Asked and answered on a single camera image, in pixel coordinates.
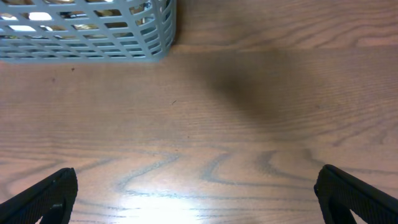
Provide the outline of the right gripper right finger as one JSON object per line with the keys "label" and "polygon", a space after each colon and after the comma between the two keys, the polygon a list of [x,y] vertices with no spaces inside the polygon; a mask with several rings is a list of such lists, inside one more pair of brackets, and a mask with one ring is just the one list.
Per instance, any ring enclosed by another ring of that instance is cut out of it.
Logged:
{"label": "right gripper right finger", "polygon": [[345,171],[326,164],[318,174],[314,192],[326,224],[397,223],[397,199]]}

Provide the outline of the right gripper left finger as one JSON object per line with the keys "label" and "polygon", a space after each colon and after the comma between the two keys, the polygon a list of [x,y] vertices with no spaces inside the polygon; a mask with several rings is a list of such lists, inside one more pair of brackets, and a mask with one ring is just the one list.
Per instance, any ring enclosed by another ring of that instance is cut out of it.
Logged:
{"label": "right gripper left finger", "polygon": [[63,168],[1,204],[1,224],[68,224],[78,193],[73,168]]}

